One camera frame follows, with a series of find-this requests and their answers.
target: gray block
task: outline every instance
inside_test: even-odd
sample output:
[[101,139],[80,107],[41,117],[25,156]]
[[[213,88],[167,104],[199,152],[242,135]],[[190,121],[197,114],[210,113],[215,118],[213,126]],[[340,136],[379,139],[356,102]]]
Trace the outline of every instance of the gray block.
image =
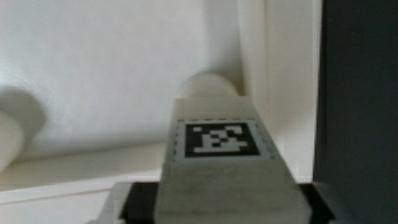
[[[210,145],[217,139],[229,144]],[[249,98],[178,100],[157,224],[308,224],[309,216],[306,197]]]

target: white cylindrical object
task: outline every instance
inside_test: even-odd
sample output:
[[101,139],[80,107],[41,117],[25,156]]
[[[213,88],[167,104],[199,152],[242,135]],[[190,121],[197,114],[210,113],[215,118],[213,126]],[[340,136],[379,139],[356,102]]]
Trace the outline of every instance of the white cylindrical object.
[[20,156],[22,151],[23,129],[11,116],[0,112],[0,172]]
[[180,90],[181,98],[231,96],[238,96],[238,91],[231,81],[219,74],[199,74],[185,81]]

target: black and white square marker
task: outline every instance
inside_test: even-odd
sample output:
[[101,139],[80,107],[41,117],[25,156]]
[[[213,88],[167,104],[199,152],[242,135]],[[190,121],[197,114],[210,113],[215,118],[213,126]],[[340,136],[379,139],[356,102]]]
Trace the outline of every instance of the black and white square marker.
[[254,120],[178,123],[176,161],[270,158]]

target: black panel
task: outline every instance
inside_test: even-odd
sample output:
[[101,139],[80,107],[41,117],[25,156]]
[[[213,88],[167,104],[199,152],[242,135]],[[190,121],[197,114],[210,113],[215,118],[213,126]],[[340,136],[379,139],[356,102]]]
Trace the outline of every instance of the black panel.
[[327,0],[315,181],[356,218],[398,223],[398,1]]
[[158,183],[133,183],[121,212],[126,224],[155,224]]

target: black base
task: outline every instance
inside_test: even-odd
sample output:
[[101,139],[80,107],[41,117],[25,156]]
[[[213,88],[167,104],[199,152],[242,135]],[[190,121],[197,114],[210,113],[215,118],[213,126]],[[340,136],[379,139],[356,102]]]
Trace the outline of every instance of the black base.
[[[300,185],[308,202],[313,208],[313,217],[309,224],[329,224],[334,215],[313,184]],[[158,183],[133,183],[128,194],[126,205],[121,212],[121,219],[126,224],[155,224],[155,203],[158,194]]]

